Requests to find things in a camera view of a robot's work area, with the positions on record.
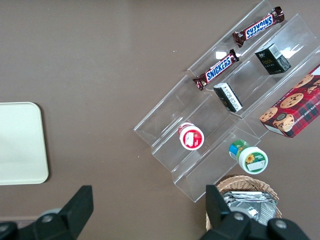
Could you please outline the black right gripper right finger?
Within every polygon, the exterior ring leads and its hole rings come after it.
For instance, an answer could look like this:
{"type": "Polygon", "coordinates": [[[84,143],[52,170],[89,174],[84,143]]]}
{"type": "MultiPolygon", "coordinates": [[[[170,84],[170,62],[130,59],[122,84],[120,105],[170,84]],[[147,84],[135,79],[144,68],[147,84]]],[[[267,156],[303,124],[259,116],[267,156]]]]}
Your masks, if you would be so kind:
{"type": "Polygon", "coordinates": [[[206,186],[206,212],[212,225],[202,240],[247,240],[251,232],[250,218],[231,211],[215,185],[206,186]]]}

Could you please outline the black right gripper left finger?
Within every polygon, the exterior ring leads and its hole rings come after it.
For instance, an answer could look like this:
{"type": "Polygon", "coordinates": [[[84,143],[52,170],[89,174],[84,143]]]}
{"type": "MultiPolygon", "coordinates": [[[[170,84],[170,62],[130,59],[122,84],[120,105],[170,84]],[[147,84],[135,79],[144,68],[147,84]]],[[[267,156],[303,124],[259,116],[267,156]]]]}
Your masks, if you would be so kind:
{"type": "Polygon", "coordinates": [[[94,210],[93,188],[83,185],[57,213],[42,215],[32,227],[36,240],[76,240],[94,210]]]}

